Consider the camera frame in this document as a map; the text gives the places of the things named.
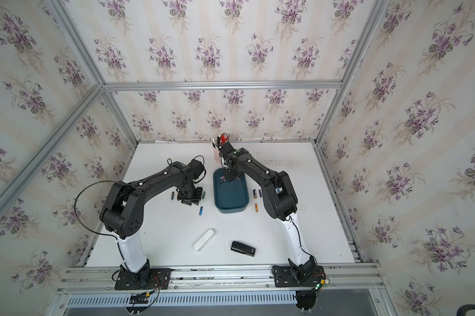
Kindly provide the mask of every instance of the red object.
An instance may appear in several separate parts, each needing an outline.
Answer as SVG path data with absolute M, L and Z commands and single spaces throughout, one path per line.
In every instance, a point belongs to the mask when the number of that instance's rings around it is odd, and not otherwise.
M 220 145 L 223 145 L 228 140 L 229 138 L 225 137 L 225 134 L 222 134 L 222 136 L 220 136 Z

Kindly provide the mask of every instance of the blue tray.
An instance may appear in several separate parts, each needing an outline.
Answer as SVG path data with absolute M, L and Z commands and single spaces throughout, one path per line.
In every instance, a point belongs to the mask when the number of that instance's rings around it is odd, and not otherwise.
M 239 180 L 224 181 L 218 184 L 221 181 L 220 177 L 223 177 L 224 170 L 225 168 L 219 168 L 213 173 L 215 206 L 222 213 L 241 212 L 250 201 L 245 175 L 243 174 Z

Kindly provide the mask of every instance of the floral wallpaper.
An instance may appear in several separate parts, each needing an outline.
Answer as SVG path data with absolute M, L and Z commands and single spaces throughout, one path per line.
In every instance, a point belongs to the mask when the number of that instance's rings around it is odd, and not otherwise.
M 64 4 L 104 79 L 135 82 L 340 79 L 373 1 Z M 410 5 L 390 9 L 388 34 Z
M 475 304 L 475 1 L 392 0 L 321 145 L 398 313 Z
M 0 192 L 88 92 L 44 1 L 0 0 Z
M 0 171 L 7 172 L 8 153 L 2 151 Z M 107 108 L 97 101 L 39 168 L 0 219 L 0 313 L 44 314 L 63 269 L 82 265 L 88 255 L 91 234 L 76 215 L 96 228 L 112 184 L 88 189 L 75 213 L 76 195 L 98 180 L 119 180 L 131 151 Z M 4 294 L 14 296 L 15 304 L 7 304 Z
M 316 137 L 334 89 L 140 91 L 114 95 L 138 139 L 207 141 Z

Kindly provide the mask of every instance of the ventilation grille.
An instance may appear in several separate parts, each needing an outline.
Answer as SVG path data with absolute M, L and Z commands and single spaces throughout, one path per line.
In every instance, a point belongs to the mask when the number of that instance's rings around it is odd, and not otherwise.
M 68 308 L 124 307 L 131 294 L 72 294 Z M 148 306 L 155 298 L 152 295 Z M 204 293 L 160 293 L 154 306 L 211 306 L 211 305 L 260 305 L 260 304 L 296 304 L 295 291 L 248 291 L 248 292 L 204 292 Z

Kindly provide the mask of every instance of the white eraser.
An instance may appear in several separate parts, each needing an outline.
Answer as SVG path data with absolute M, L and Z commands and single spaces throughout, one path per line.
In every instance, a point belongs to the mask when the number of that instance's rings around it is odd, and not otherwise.
M 196 252 L 200 252 L 209 243 L 209 241 L 213 239 L 213 237 L 215 237 L 215 231 L 209 229 L 204 233 L 203 237 L 197 240 L 197 242 L 193 245 L 193 249 Z

